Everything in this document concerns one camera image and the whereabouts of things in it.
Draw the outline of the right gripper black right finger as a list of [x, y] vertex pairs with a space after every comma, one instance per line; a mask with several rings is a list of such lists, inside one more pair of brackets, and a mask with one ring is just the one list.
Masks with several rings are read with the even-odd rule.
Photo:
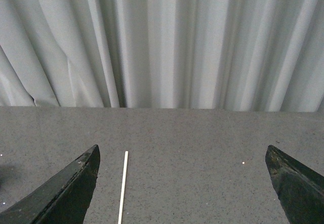
[[265, 162], [289, 223], [323, 223], [323, 176], [273, 145]]

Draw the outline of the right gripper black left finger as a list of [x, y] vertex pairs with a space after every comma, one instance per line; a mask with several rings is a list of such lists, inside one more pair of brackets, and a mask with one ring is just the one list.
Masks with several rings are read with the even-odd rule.
[[1, 212], [1, 223], [83, 223], [96, 187], [94, 145], [31, 194]]

